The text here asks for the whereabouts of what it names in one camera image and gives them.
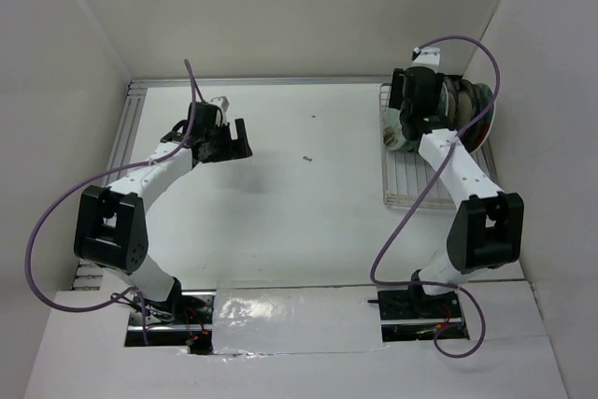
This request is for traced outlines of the mint flower plate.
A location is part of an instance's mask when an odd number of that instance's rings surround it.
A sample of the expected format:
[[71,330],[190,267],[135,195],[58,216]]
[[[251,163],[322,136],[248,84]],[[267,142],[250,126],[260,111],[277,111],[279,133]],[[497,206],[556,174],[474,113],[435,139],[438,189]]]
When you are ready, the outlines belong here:
[[387,107],[382,117],[382,140],[388,151],[410,152],[413,143],[407,141],[402,133],[400,111]]

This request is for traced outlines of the small red teal floral plate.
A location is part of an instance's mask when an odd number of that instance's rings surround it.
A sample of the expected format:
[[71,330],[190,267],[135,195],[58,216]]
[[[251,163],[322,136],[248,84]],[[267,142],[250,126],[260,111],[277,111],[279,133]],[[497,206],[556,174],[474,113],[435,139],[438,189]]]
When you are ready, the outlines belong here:
[[448,113],[447,116],[454,118],[456,116],[458,110],[458,82],[455,81],[452,77],[444,76],[443,80],[444,88],[447,92],[448,97]]

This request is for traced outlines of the brown rim cream plate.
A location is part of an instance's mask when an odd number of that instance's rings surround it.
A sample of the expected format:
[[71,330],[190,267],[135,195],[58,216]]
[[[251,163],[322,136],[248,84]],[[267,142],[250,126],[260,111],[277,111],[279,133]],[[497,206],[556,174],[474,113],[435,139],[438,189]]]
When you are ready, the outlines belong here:
[[457,111],[455,115],[455,125],[458,129],[464,127],[472,117],[471,88],[471,82],[464,78],[458,82]]
[[[468,93],[470,94],[471,102],[472,102],[472,117],[471,120],[473,121],[483,110],[485,107],[485,97],[483,91],[474,83],[469,83],[467,85]],[[469,134],[474,134],[479,126],[482,123],[482,119],[475,121],[471,127],[468,129]]]

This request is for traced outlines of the large red teal floral plate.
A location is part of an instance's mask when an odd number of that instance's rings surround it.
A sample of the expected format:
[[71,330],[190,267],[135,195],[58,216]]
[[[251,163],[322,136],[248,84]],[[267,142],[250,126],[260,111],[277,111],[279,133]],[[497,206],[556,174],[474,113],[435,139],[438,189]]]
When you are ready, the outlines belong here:
[[481,125],[479,126],[478,130],[474,134],[469,134],[467,132],[466,148],[469,153],[473,153],[476,150],[478,150],[482,146],[482,144],[486,141],[486,139],[488,138],[488,135],[491,130],[491,126],[485,125],[483,123],[484,117],[482,118]]

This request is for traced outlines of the dark blue blossom plate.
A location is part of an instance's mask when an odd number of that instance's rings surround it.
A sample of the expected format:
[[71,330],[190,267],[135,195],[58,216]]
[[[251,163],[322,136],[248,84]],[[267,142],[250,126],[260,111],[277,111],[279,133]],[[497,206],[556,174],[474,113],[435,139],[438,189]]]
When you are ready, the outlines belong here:
[[485,109],[487,105],[491,106],[483,119],[483,123],[485,125],[491,126],[492,121],[493,121],[493,115],[494,115],[494,104],[491,101],[492,96],[493,96],[493,91],[491,90],[491,87],[485,83],[476,83],[475,86],[477,87],[477,90],[479,91],[479,93],[482,95],[481,109]]

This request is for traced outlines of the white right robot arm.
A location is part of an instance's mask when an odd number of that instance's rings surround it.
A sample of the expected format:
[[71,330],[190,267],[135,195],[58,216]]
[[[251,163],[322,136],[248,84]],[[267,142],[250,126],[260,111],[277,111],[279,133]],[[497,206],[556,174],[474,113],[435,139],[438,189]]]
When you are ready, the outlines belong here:
[[452,285],[478,270],[497,269],[520,257],[524,203],[489,179],[463,146],[458,132],[438,113],[443,77],[425,66],[393,72],[390,108],[401,133],[439,176],[457,207],[446,250],[412,275],[407,296],[412,313],[430,316]]

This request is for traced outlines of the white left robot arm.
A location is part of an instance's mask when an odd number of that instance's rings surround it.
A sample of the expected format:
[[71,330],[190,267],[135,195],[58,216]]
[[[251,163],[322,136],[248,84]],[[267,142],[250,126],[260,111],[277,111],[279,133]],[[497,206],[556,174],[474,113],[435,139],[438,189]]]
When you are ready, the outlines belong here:
[[146,213],[179,178],[199,164],[245,159],[252,155],[245,123],[235,120],[232,138],[225,96],[190,105],[188,118],[164,135],[153,153],[106,187],[81,194],[74,252],[136,288],[164,323],[180,319],[184,300],[180,282],[151,259]]

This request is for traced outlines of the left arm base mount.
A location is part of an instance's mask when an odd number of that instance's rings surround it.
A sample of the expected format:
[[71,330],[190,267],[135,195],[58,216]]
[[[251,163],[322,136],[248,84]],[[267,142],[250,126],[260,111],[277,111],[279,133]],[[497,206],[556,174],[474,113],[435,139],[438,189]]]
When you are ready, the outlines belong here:
[[128,306],[124,346],[126,348],[182,348],[193,355],[213,351],[214,292],[184,292],[182,305],[166,312],[134,296],[119,301]]

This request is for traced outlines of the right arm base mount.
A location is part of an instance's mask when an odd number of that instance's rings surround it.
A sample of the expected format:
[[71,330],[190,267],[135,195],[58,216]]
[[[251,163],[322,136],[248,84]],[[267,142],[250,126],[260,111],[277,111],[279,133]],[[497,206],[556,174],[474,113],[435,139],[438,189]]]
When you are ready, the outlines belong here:
[[468,339],[463,310],[455,292],[432,299],[417,299],[410,290],[378,290],[367,304],[377,308],[382,341],[408,342],[440,339]]

